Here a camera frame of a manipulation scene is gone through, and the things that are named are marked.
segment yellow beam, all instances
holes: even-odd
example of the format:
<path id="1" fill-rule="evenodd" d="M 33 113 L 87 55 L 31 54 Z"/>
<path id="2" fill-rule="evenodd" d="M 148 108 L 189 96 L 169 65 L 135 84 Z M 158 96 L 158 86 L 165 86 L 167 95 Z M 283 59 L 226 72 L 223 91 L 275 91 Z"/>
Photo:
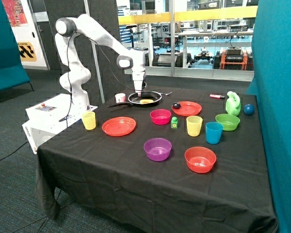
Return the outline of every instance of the yellow beam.
<path id="1" fill-rule="evenodd" d="M 190 20 L 212 20 L 228 18 L 250 18 L 256 17 L 257 6 L 246 7 L 228 7 L 222 9 L 210 9 L 199 11 L 175 12 L 175 21 Z M 170 22 L 170 13 L 149 14 L 139 16 L 119 16 L 119 25 L 127 24 L 145 24 L 145 23 L 163 23 Z"/>
<path id="2" fill-rule="evenodd" d="M 203 11 L 175 12 L 175 21 L 250 18 L 257 15 L 257 6 L 228 7 Z"/>
<path id="3" fill-rule="evenodd" d="M 170 22 L 171 16 L 170 13 L 161 13 L 161 14 L 149 14 L 149 15 L 140 15 L 140 16 L 119 16 L 118 23 L 119 25 L 127 24 L 144 24 L 144 23 L 162 23 Z"/>

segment white box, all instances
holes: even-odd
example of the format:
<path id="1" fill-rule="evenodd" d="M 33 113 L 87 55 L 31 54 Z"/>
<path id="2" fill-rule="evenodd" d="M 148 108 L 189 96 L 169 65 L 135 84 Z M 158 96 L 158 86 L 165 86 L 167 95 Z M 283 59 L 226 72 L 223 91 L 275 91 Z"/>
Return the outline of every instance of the white box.
<path id="1" fill-rule="evenodd" d="M 70 95 L 60 94 L 26 109 L 29 121 L 22 126 L 34 154 L 37 154 L 40 145 L 65 130 L 67 125 L 69 127 L 81 119 L 81 113 L 74 111 L 73 104 L 70 111 L 69 107 Z M 96 108 L 98 107 L 91 106 L 91 111 Z M 67 121 L 59 121 L 68 114 L 68 111 Z"/>

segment teal couch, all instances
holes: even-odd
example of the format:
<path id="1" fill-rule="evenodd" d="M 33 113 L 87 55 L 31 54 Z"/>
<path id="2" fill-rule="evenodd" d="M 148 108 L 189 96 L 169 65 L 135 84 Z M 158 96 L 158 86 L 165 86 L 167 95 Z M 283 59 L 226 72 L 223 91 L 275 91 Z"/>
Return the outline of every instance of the teal couch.
<path id="1" fill-rule="evenodd" d="M 0 0 L 0 90 L 29 83 L 19 56 L 17 42 Z"/>
<path id="2" fill-rule="evenodd" d="M 260 0 L 253 35 L 258 99 L 279 233 L 291 233 L 291 0 Z"/>

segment red plate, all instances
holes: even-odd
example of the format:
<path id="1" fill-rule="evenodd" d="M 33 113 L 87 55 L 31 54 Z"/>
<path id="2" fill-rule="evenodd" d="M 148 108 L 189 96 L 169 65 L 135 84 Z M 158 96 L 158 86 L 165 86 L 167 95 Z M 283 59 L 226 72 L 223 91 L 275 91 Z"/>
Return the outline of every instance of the red plate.
<path id="1" fill-rule="evenodd" d="M 132 118 L 120 116 L 107 120 L 102 125 L 102 130 L 110 136 L 119 137 L 131 133 L 136 127 L 136 121 Z"/>
<path id="2" fill-rule="evenodd" d="M 182 101 L 178 102 L 181 105 L 181 108 L 175 109 L 174 107 L 171 107 L 174 113 L 188 117 L 188 116 L 194 116 L 199 114 L 199 112 L 202 110 L 202 106 L 200 106 L 198 103 L 190 102 L 190 101 Z"/>

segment yellow egg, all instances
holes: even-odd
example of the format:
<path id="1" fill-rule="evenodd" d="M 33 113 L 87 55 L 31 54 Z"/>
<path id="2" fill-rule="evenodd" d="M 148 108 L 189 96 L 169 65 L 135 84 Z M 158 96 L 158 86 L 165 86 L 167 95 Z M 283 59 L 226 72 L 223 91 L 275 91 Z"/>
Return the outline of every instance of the yellow egg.
<path id="1" fill-rule="evenodd" d="M 141 104 L 145 104 L 145 103 L 153 103 L 154 101 L 153 100 L 147 100 L 147 99 L 145 99 L 145 100 L 140 100 L 140 103 Z"/>

